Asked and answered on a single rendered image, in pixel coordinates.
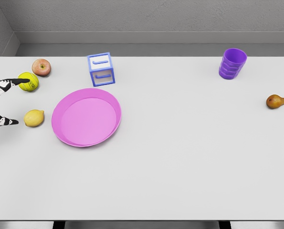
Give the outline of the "yellow lemon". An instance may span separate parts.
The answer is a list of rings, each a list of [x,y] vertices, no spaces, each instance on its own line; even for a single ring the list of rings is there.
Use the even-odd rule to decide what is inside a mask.
[[[25,114],[23,121],[28,127],[37,127],[44,121],[44,111],[36,109],[30,110]]]

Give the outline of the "pink round plate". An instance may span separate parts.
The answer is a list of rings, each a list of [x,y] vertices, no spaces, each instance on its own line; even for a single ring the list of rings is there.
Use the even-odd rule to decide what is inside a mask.
[[[102,143],[119,127],[122,110],[109,92],[96,88],[77,90],[54,108],[51,126],[64,143],[88,147]]]

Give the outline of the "yellow tennis ball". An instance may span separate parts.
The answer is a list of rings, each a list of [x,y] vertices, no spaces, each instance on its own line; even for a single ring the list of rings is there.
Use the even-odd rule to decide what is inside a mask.
[[[24,73],[21,73],[18,76],[18,78],[19,79],[29,79],[30,80],[27,83],[20,83],[19,84],[19,88],[24,90],[24,91],[32,92],[32,91],[36,90],[38,88],[38,86],[39,86],[39,79],[38,79],[38,77],[34,73],[24,72]]]

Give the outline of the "red apple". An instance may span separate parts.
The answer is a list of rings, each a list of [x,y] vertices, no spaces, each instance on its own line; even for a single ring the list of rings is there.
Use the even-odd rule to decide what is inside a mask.
[[[45,77],[51,72],[51,64],[46,59],[36,59],[33,62],[31,69],[35,75]]]

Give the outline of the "blue letter block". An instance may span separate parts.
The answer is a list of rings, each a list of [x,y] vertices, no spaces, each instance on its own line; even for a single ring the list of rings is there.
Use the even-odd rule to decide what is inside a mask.
[[[88,55],[87,60],[94,87],[115,83],[114,69],[109,52]]]

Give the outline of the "purple ribbed cup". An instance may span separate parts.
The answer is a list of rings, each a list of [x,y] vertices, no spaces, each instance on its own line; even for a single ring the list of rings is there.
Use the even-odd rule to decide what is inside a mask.
[[[225,50],[219,67],[219,75],[227,80],[236,78],[246,60],[246,53],[240,49],[230,48]]]

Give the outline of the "brown pear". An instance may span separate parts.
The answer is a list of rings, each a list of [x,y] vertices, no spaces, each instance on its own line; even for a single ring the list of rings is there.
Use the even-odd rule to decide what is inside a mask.
[[[266,99],[266,105],[270,109],[277,109],[277,108],[281,107],[282,105],[284,105],[284,98],[280,97],[277,94],[270,95]]]

